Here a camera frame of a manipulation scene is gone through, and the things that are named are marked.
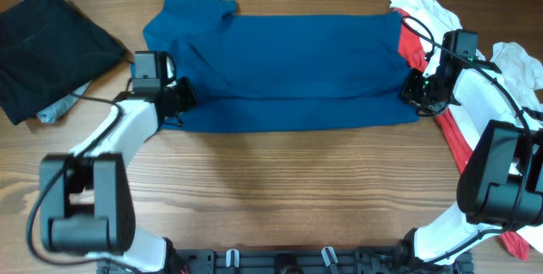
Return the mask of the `blue polo shirt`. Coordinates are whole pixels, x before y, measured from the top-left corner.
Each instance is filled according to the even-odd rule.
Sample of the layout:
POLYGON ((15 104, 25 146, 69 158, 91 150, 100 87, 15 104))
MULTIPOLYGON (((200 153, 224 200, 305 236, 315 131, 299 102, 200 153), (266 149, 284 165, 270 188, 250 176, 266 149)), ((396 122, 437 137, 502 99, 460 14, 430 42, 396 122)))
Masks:
POLYGON ((399 98, 400 28, 395 12, 253 16, 233 0, 165 0, 143 37, 193 86, 186 131, 315 131, 417 120, 399 98))

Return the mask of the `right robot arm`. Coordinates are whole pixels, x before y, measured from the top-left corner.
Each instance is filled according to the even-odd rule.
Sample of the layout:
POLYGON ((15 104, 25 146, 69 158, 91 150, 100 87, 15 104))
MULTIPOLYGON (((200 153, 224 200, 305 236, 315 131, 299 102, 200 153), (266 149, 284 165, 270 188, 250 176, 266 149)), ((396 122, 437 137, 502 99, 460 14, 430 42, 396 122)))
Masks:
MULTIPOLYGON (((453 87, 461 71, 473 67, 496 87, 508 102, 512 96, 473 59, 477 35, 456 30, 445 33, 442 44, 428 39, 441 51, 441 64, 429 78, 413 70, 404 83, 400 99, 420 116, 436 116, 455 104, 453 87)), ((461 174, 456 202, 431 224, 413 232, 411 254, 414 269, 447 266, 477 243, 505 232, 542 225, 542 192, 531 177, 533 135, 523 111, 514 106, 523 124, 490 120, 461 174)))

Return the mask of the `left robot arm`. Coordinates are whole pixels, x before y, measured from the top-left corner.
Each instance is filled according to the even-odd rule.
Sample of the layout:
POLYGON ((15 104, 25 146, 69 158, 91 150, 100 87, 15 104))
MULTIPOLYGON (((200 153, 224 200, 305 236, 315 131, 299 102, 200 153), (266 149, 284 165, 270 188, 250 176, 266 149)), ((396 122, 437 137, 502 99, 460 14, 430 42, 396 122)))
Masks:
POLYGON ((37 226, 43 248, 74 256, 74 266, 97 262, 102 273, 187 273, 170 240, 137 227, 126 167, 166 121, 179 119, 197 99, 164 51, 137 52, 131 83, 110 101, 108 118, 90 137, 42 160, 27 245, 37 252, 37 226))

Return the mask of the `red shirt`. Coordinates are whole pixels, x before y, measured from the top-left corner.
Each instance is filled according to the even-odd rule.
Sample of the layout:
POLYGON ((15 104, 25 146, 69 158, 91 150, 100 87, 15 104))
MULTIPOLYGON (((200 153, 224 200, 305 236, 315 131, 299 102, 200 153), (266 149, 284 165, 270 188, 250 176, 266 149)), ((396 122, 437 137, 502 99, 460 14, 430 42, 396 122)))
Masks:
MULTIPOLYGON (((408 28, 406 22, 402 21, 399 54, 407 60, 410 67, 423 74, 430 75, 434 73, 436 66, 429 62, 438 62, 439 58, 434 52, 435 47, 432 47, 429 52, 423 49, 423 41, 417 33, 417 30, 408 28)), ((450 147, 456 166, 463 173, 474 147, 468 145, 466 140, 467 134, 462 134, 461 129, 458 127, 460 119, 457 118, 455 120, 450 110, 446 109, 441 115, 436 117, 436 121, 445 135, 445 140, 450 147)), ((529 259, 530 245, 516 232, 505 232, 499 238, 505 245, 507 252, 512 256, 522 261, 529 259)))

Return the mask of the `white printed shirt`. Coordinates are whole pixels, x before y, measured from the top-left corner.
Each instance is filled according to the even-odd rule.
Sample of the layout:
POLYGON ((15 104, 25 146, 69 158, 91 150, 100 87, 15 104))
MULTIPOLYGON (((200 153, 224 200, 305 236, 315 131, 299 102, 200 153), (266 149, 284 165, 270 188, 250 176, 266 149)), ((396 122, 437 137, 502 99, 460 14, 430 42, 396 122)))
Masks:
MULTIPOLYGON (((535 91, 542 88, 542 63, 515 42, 498 42, 493 45, 491 62, 504 77, 509 92, 522 107, 542 111, 542 102, 535 91)), ((507 251, 520 260, 529 259, 529 249, 542 252, 542 226, 527 226, 517 232, 500 235, 507 251)))

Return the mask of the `grey folded garment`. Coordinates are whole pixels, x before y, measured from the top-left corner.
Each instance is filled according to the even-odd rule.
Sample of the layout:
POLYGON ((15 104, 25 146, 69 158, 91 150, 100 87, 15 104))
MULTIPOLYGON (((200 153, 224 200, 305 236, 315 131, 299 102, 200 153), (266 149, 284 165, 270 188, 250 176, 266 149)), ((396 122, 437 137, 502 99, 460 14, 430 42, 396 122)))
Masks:
POLYGON ((36 117, 41 123, 53 124, 65 115, 78 101, 79 96, 82 96, 86 90, 90 87, 91 82, 78 87, 73 92, 62 97, 60 100, 47 106, 45 109, 36 113, 36 117))

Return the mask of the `black folded garment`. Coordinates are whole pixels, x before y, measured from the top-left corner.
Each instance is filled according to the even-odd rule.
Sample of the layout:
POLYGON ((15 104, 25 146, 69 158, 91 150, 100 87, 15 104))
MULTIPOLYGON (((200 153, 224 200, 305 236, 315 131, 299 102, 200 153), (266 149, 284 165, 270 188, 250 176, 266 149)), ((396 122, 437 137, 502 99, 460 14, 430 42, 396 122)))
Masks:
POLYGON ((65 0, 1 14, 1 108, 18 125, 111 70, 126 49, 65 0))

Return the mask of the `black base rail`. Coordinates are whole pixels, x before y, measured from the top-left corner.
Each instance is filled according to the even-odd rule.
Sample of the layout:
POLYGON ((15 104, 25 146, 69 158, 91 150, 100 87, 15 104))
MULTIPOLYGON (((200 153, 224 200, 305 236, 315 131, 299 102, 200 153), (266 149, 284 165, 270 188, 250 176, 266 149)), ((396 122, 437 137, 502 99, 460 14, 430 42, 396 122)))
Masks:
POLYGON ((165 263, 161 273, 192 274, 394 274, 447 273, 474 274, 472 254, 468 251, 445 266, 417 269, 392 247, 357 249, 214 251, 212 249, 178 250, 165 263))

